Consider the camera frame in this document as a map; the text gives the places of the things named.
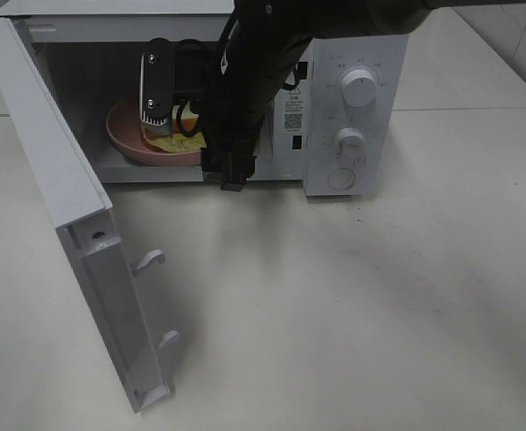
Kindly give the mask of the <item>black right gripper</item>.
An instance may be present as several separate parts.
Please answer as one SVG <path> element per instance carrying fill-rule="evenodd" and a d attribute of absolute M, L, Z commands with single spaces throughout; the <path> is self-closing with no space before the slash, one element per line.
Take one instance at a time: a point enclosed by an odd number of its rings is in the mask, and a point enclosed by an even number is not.
<path fill-rule="evenodd" d="M 285 41 L 220 40 L 183 54 L 199 55 L 199 78 L 178 84 L 174 101 L 199 116 L 202 171 L 222 173 L 221 190 L 242 191 L 255 173 L 265 110 L 285 82 Z"/>

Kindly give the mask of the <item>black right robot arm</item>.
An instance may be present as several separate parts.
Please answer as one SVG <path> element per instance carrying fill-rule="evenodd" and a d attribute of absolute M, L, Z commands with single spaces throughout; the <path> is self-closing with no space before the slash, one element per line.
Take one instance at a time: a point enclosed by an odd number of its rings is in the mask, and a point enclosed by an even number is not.
<path fill-rule="evenodd" d="M 237 1 L 198 103 L 205 173 L 242 190 L 255 172 L 265 110 L 314 39 L 395 36 L 461 1 Z"/>

